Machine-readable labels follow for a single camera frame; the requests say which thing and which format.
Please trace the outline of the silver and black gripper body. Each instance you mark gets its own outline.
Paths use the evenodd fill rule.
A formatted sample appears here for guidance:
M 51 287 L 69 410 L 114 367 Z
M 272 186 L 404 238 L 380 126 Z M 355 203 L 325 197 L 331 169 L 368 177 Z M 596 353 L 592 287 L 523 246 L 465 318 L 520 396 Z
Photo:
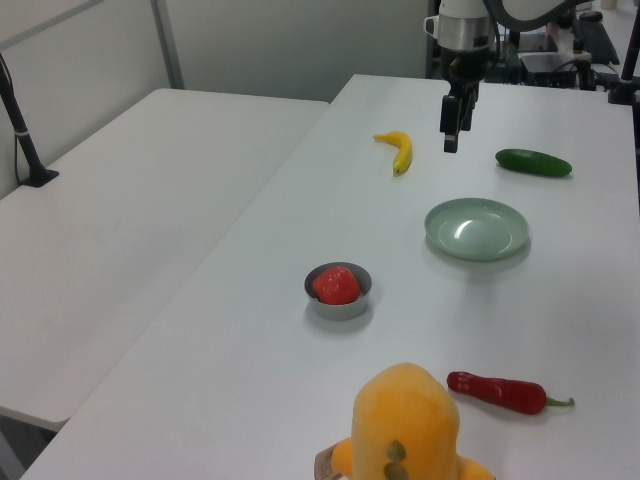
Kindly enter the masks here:
M 450 85 L 450 96 L 465 96 L 486 77 L 491 64 L 490 40 L 488 16 L 440 16 L 441 75 Z

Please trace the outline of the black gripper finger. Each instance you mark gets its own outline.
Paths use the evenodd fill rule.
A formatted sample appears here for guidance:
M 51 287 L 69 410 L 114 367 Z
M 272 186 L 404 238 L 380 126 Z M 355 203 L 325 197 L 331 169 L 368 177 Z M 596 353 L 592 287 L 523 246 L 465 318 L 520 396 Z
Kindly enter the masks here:
M 441 104 L 440 132 L 444 135 L 444 151 L 456 153 L 458 150 L 460 102 L 455 96 L 445 95 Z
M 473 111 L 478 100 L 479 84 L 472 83 L 465 86 L 461 93 L 461 110 L 459 116 L 459 131 L 470 131 L 472 124 Z

